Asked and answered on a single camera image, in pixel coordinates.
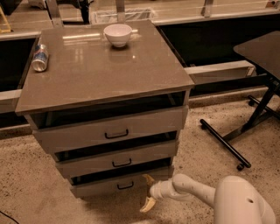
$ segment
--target drawer handle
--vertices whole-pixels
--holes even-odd
[[[112,162],[112,165],[114,166],[114,167],[121,167],[121,166],[125,166],[125,165],[131,165],[131,162],[132,162],[132,160],[131,160],[131,158],[129,159],[129,162],[127,163],[127,164],[115,164],[114,163],[114,161]]]
[[[132,186],[134,186],[134,182],[133,182],[133,181],[131,181],[131,184],[130,184],[130,185],[126,185],[126,186],[123,186],[123,187],[120,187],[120,186],[117,184],[117,189],[119,189],[119,190],[124,190],[124,189],[131,188]]]
[[[121,135],[118,135],[118,136],[109,136],[109,135],[105,132],[105,137],[106,137],[107,139],[112,139],[112,138],[118,138],[118,137],[126,137],[128,134],[129,134],[129,130],[126,129],[126,130],[125,130],[125,134],[121,134]]]

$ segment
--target bowl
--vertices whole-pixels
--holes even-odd
[[[123,47],[130,40],[132,29],[126,24],[111,24],[104,29],[104,33],[113,46]]]

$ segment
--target brown countertop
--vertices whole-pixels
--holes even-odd
[[[48,68],[43,73],[29,70],[16,113],[70,109],[194,85],[151,21],[127,24],[133,34],[123,49],[106,40],[104,25],[43,30]]]

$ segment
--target floor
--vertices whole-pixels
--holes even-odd
[[[225,94],[220,99],[207,97],[205,103],[202,98],[191,100],[178,155],[173,161],[174,173],[184,173],[212,187],[227,175],[240,176],[269,202],[280,223],[280,122],[271,117],[233,141],[252,164],[243,171],[236,170],[236,159],[200,127],[200,118],[204,118],[221,134],[226,134],[246,122],[253,108],[243,96],[236,99],[233,94]],[[270,106],[280,111],[279,97],[273,98]],[[214,210],[193,196],[186,202],[162,200],[148,213],[139,213],[146,196],[145,187],[76,199],[53,160],[30,134],[28,126],[0,131],[0,210],[20,224],[214,223]],[[14,222],[0,214],[0,223]]]

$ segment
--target soda can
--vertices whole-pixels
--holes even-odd
[[[48,58],[49,53],[47,51],[46,45],[36,45],[35,53],[33,54],[33,59],[31,62],[33,69],[37,72],[44,72],[47,68]]]

